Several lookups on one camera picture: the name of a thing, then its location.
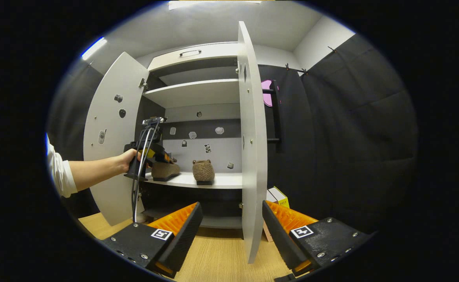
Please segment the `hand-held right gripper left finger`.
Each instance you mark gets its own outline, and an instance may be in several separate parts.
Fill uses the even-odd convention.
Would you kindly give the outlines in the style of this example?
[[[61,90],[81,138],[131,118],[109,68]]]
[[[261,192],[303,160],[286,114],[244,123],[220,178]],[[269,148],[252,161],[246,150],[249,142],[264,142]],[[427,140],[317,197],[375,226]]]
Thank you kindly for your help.
[[[102,243],[141,268],[174,278],[202,219],[202,206],[195,202],[152,223],[132,223]]]

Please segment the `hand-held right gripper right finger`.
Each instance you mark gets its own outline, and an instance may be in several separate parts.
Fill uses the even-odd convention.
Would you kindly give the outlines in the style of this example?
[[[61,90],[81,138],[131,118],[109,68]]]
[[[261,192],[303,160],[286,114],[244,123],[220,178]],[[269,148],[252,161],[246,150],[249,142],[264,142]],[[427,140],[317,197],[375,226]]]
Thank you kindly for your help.
[[[317,220],[270,201],[262,202],[262,217],[295,277],[328,268],[371,239],[333,217]]]

